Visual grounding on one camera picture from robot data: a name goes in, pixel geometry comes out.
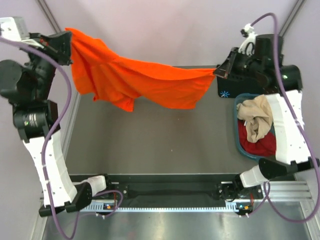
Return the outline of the orange t shirt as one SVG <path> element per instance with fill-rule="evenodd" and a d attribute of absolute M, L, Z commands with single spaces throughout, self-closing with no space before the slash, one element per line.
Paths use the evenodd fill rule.
<path fill-rule="evenodd" d="M 169 109 L 194 109 L 215 78 L 212 68 L 183 69 L 129 59 L 110 50 L 101 39 L 74 28 L 68 31 L 76 90 L 126 112 L 134 110 L 139 97 Z"/>

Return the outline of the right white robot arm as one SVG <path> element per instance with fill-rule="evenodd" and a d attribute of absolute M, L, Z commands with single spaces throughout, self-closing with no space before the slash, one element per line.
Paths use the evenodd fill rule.
<path fill-rule="evenodd" d="M 245 198 L 268 180 L 317 168 L 312 158 L 302 119 L 302 77 L 296 65 L 283 65 L 283 38 L 274 34 L 246 33 L 240 47 L 231 49 L 226 60 L 213 72 L 218 80 L 249 93 L 261 89 L 273 116 L 275 156 L 261 158 L 258 165 L 233 180 L 233 192 Z"/>

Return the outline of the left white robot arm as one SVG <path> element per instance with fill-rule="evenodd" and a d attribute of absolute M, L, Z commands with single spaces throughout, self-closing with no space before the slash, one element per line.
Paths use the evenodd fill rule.
<path fill-rule="evenodd" d="M 49 100 L 56 67 L 34 53 L 20 64 L 6 59 L 0 63 L 0 94 L 12 106 L 13 125 L 29 151 L 43 191 L 41 217 L 63 211 L 78 212 L 98 194 L 109 198 L 114 191 L 105 175 L 73 184 L 62 153 L 58 105 Z"/>

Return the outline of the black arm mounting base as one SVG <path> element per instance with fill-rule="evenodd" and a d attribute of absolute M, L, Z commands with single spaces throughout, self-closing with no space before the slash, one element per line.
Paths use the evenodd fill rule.
<path fill-rule="evenodd" d="M 232 173 L 214 174 L 107 174 L 108 190 L 123 194 L 121 207 L 221 207 L 225 200 L 263 199 L 252 187 L 235 194 Z"/>

